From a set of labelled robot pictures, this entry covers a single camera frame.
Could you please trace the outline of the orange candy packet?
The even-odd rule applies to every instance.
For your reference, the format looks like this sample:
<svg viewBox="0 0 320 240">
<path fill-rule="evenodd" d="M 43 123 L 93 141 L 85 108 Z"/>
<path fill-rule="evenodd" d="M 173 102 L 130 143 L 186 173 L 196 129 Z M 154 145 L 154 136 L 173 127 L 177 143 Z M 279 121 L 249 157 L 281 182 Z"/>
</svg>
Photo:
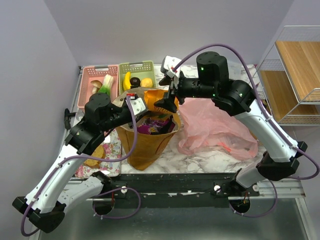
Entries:
<svg viewBox="0 0 320 240">
<path fill-rule="evenodd" d="M 157 113 L 176 113 L 179 109 L 179 101 L 168 90 L 151 89 L 144 91 L 144 101 L 148 110 Z"/>
</svg>

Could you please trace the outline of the yellow lemon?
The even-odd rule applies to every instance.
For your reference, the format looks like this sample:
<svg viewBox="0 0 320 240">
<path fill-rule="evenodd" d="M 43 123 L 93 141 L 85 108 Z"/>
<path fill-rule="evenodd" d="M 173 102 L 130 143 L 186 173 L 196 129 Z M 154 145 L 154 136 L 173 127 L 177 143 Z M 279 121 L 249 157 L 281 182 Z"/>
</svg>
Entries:
<svg viewBox="0 0 320 240">
<path fill-rule="evenodd" d="M 143 78 L 140 81 L 140 86 L 143 88 L 153 88 L 154 84 L 153 84 L 153 80 L 151 78 Z"/>
</svg>

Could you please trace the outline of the green leek vegetable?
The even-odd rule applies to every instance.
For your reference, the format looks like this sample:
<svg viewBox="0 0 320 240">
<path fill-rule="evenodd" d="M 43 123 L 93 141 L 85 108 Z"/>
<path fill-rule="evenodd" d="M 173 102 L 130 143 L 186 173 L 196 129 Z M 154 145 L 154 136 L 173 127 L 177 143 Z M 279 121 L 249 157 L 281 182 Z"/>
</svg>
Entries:
<svg viewBox="0 0 320 240">
<path fill-rule="evenodd" d="M 114 82 L 114 77 L 112 75 L 106 74 L 104 76 L 102 86 L 98 90 L 98 93 L 105 93 L 110 95 L 113 82 Z"/>
</svg>

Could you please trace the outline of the dark brown round fruit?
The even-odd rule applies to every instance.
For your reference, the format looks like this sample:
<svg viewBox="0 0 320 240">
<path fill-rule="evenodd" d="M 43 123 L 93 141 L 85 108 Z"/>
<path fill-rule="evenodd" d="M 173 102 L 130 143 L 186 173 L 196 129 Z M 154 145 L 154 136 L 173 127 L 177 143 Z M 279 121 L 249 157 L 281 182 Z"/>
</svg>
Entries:
<svg viewBox="0 0 320 240">
<path fill-rule="evenodd" d="M 129 82 L 131 84 L 131 88 L 138 88 L 141 85 L 141 80 L 138 77 L 130 78 Z"/>
</svg>

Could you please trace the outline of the yellow banana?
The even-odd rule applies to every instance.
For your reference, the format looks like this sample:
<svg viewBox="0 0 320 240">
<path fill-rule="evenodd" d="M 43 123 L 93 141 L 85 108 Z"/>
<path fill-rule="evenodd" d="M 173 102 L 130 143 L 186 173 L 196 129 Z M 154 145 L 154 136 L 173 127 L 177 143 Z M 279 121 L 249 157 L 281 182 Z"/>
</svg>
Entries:
<svg viewBox="0 0 320 240">
<path fill-rule="evenodd" d="M 124 91 L 127 91 L 131 88 L 131 82 L 130 82 L 130 79 L 131 79 L 131 72 L 128 71 L 125 76 L 124 76 L 124 79 L 123 79 L 123 82 L 122 82 L 122 87 L 123 87 L 123 90 Z"/>
</svg>

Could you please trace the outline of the purple grape candy packet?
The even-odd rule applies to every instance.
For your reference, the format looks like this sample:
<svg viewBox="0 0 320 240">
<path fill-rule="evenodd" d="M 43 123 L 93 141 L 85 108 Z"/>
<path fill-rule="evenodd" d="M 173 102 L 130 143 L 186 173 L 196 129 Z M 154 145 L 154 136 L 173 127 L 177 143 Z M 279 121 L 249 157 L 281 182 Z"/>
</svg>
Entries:
<svg viewBox="0 0 320 240">
<path fill-rule="evenodd" d="M 145 118 L 137 127 L 137 132 L 145 135 L 162 135 L 173 131 L 175 124 L 171 118 L 166 120 Z"/>
</svg>

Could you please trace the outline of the brown toy mushroom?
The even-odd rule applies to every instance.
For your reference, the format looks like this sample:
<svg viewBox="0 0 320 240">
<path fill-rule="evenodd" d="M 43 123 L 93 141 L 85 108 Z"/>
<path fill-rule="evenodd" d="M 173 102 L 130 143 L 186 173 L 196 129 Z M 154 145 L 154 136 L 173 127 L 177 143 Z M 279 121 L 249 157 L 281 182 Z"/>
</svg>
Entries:
<svg viewBox="0 0 320 240">
<path fill-rule="evenodd" d="M 103 85 L 99 80 L 92 80 L 90 84 L 92 85 L 92 94 L 96 94 Z"/>
</svg>

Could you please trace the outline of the yellow Trader Joe's tote bag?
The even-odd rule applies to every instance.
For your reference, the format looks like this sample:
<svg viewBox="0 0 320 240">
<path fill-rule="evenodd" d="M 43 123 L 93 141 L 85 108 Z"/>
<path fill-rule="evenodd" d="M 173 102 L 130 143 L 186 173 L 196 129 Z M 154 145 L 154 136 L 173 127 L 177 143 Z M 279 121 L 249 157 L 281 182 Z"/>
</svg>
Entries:
<svg viewBox="0 0 320 240">
<path fill-rule="evenodd" d="M 137 170 L 143 171 L 153 164 L 163 153 L 171 138 L 180 129 L 181 120 L 177 113 L 154 106 L 154 102 L 162 99 L 166 92 L 166 90 L 157 88 L 137 87 L 125 91 L 113 101 L 114 105 L 120 106 L 122 104 L 121 98 L 127 94 L 136 93 L 145 100 L 149 109 L 149 112 L 137 121 L 137 127 L 141 129 L 147 119 L 167 123 L 168 125 L 168 131 L 163 134 L 156 131 L 155 127 L 152 127 L 151 130 L 145 129 L 137 133 L 137 143 L 133 152 L 127 158 L 127 162 Z"/>
</svg>

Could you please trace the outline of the pink plastic grocery bag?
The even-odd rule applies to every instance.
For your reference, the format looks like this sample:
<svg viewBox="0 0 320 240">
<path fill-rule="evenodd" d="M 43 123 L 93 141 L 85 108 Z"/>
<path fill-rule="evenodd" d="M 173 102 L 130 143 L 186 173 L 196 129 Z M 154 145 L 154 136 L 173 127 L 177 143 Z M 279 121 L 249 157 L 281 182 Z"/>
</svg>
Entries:
<svg viewBox="0 0 320 240">
<path fill-rule="evenodd" d="M 183 135 L 177 150 L 192 155 L 211 147 L 220 147 L 233 158 L 245 161 L 258 153 L 257 140 L 249 129 L 219 109 L 210 99 L 188 98 L 179 107 Z"/>
</svg>

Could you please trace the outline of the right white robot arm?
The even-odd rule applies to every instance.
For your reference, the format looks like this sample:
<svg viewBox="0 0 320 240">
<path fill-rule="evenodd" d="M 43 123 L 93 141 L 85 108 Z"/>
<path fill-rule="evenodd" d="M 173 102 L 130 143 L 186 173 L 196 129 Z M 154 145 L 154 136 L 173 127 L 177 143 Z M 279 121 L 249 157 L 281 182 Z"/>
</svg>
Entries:
<svg viewBox="0 0 320 240">
<path fill-rule="evenodd" d="M 198 55 L 198 78 L 185 77 L 178 67 L 180 61 L 169 55 L 163 59 L 161 72 L 164 77 L 159 85 L 169 89 L 154 105 L 176 113 L 175 100 L 182 105 L 185 98 L 211 99 L 216 107 L 244 124 L 266 149 L 260 162 L 236 172 L 230 183 L 234 195 L 243 195 L 256 182 L 279 181 L 296 173 L 300 165 L 298 158 L 308 148 L 307 144 L 286 134 L 248 83 L 230 79 L 224 56 L 214 51 Z"/>
</svg>

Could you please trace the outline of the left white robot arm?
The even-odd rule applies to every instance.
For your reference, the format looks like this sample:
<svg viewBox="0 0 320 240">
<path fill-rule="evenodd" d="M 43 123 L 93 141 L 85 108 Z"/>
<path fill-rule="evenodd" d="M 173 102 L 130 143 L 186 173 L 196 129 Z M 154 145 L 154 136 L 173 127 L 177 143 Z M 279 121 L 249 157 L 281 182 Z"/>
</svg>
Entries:
<svg viewBox="0 0 320 240">
<path fill-rule="evenodd" d="M 95 93 L 84 107 L 84 116 L 73 126 L 57 159 L 38 185 L 26 196 L 18 196 L 12 206 L 38 230 L 50 233 L 63 221 L 71 208 L 90 197 L 107 197 L 117 188 L 112 180 L 98 171 L 86 181 L 64 192 L 72 175 L 105 140 L 105 133 L 132 123 L 134 140 L 138 140 L 136 117 L 148 110 L 136 93 L 128 93 L 121 106 L 116 106 L 106 93 Z"/>
</svg>

